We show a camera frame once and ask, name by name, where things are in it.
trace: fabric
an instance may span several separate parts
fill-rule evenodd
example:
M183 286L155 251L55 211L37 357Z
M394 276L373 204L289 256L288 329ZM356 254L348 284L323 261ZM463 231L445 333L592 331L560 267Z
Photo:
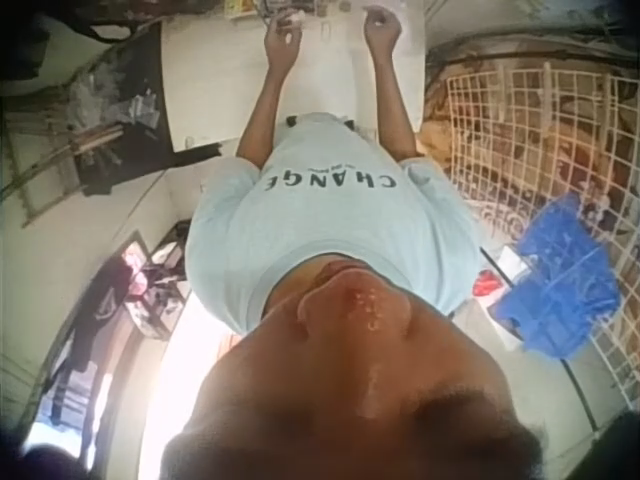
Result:
M299 117L262 171L241 158L215 169L191 224L187 278L235 332L260 323L296 265L337 253L367 262L449 314L480 270L475 221L440 167L396 163L335 117Z

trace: clothing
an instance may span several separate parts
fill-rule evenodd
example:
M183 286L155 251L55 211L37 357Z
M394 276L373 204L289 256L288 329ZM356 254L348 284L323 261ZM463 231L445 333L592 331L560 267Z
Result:
M328 114L299 117L262 171L215 162L187 240L187 278L234 331L256 328L278 281L322 254L363 260L445 315L470 295L476 224L435 162L398 164Z

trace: person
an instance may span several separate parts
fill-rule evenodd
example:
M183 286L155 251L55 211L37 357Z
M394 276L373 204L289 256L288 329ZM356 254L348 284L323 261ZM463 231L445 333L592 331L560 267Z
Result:
M536 478L539 442L503 373L446 318L479 272L478 234L416 153L400 22L367 9L380 145L311 114L274 146L302 39L287 15L268 27L262 92L186 248L194 293L246 337L205 378L163 478Z

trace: cable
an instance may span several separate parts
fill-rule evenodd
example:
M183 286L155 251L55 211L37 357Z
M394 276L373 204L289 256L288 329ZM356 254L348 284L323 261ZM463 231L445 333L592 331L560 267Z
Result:
M502 269L498 266L498 264L495 262L495 260L493 258L491 258L491 255L489 255L487 253L487 251L482 247L480 247L480 253L482 253L482 256L489 262L491 267L493 267L493 269L498 273L498 275L500 275L500 278L502 278L502 280L504 280L504 282L509 286L509 288L514 288L515 284L502 271ZM587 401L587 397L585 396L584 391L582 390L582 387L580 386L580 383L578 382L578 379L574 375L573 370L571 369L571 366L569 365L569 362L567 362L564 359L561 359L560 363L562 364L562 367L564 368L565 372L567 372L567 376L569 377L569 380L573 384L573 388L575 389L576 394L578 395L578 398L580 399L580 402L582 403L582 408L584 409L584 413L587 416L587 420L589 421L589 425L591 426L591 431L593 432L593 434L595 436L595 438L594 438L594 441L595 441L598 438L599 428L598 428L598 424L596 423L596 419L593 416L593 411L591 410L591 407L589 406L589 402Z

